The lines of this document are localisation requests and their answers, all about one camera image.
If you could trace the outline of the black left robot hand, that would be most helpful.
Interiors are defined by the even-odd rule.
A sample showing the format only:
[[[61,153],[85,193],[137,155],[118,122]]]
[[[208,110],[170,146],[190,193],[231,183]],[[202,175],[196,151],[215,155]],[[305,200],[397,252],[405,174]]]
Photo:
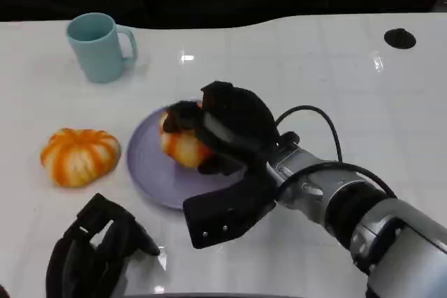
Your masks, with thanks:
[[[78,212],[48,263],[47,297],[111,297],[125,260],[160,249],[135,217],[100,193]]]

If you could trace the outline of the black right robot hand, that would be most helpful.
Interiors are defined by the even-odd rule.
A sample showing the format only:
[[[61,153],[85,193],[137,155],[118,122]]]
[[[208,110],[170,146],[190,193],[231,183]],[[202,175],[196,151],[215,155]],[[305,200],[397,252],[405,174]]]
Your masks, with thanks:
[[[252,91],[214,81],[200,89],[202,104],[181,100],[167,109],[162,129],[193,133],[210,151],[197,167],[201,174],[230,175],[260,163],[279,139],[267,105]]]

